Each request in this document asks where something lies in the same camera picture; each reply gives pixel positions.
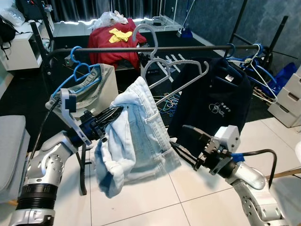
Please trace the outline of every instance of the black shirt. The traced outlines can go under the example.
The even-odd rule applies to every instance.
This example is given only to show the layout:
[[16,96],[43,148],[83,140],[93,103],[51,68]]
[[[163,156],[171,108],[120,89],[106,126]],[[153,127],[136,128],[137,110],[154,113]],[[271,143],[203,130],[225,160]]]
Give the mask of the black shirt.
[[[241,78],[221,69],[225,64],[224,58],[194,58],[204,66],[209,63],[209,71],[202,78],[186,87],[179,99],[177,110],[168,128],[170,136],[177,137],[177,143],[187,148],[196,157],[200,154],[196,141],[192,140],[182,130],[182,125],[197,127],[207,134],[214,136],[221,126],[234,125],[241,132],[248,113],[252,97],[252,87],[247,75],[235,68]],[[199,75],[196,65],[186,65],[174,80],[173,90],[179,88]],[[234,78],[233,87],[216,76],[228,80]]]

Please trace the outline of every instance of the yellow cloth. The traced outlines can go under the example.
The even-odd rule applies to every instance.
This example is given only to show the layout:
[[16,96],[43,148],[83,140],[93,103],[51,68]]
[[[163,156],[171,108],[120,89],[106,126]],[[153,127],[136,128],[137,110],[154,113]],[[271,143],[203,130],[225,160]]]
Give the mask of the yellow cloth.
[[114,43],[118,41],[127,41],[128,38],[133,34],[132,32],[123,33],[116,28],[110,30],[109,33],[113,34],[109,40],[110,43]]

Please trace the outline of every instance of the white table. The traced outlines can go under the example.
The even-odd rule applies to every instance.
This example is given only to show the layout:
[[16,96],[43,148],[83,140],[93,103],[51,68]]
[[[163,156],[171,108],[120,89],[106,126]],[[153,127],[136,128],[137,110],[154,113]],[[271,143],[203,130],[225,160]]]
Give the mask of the white table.
[[[54,31],[53,22],[51,16],[47,13],[48,21]],[[36,22],[42,38],[49,38],[44,23]],[[31,32],[24,34],[16,34],[16,37],[11,41],[11,48],[6,49],[5,52],[9,58],[7,60],[5,53],[0,50],[0,61],[7,71],[39,68],[42,63],[42,57],[40,55],[38,46],[34,41],[32,33],[32,27],[29,22],[25,22],[20,27],[15,27],[18,32]],[[4,43],[3,47],[9,47],[8,43]]]

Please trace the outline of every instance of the light blue denim jeans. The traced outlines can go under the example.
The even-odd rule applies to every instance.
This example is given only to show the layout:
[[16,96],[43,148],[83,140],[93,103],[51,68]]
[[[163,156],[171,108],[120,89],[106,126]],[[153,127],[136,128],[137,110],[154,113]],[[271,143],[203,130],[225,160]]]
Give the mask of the light blue denim jeans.
[[111,107],[116,106],[124,109],[107,126],[108,141],[99,141],[95,150],[99,187],[109,198],[125,184],[157,179],[181,165],[142,77],[116,97]]

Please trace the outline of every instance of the plastic bag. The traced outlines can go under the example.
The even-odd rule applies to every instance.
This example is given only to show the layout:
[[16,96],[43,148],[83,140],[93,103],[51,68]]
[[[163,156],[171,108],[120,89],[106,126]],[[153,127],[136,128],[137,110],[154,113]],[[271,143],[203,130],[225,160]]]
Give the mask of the plastic bag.
[[0,11],[0,14],[16,27],[20,27],[25,22],[23,14],[16,8],[5,8]]
[[123,15],[120,15],[120,13],[118,11],[114,11],[114,13],[112,12],[104,12],[100,18],[98,18],[94,24],[89,27],[92,29],[96,29],[96,28],[100,28],[100,27],[109,27],[109,26],[113,26],[116,23],[122,23],[122,24],[127,24],[128,21],[125,17],[123,17]]

